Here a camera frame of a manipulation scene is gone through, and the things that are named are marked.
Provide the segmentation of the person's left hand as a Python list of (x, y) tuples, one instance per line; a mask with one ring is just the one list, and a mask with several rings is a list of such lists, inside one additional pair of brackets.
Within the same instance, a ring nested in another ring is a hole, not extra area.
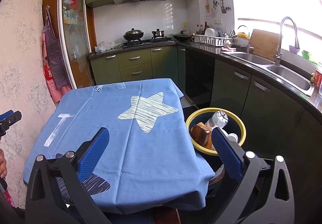
[(5, 159), (3, 150), (1, 149), (0, 149), (0, 175), (1, 175), (1, 178), (5, 178), (7, 176), (7, 161)]

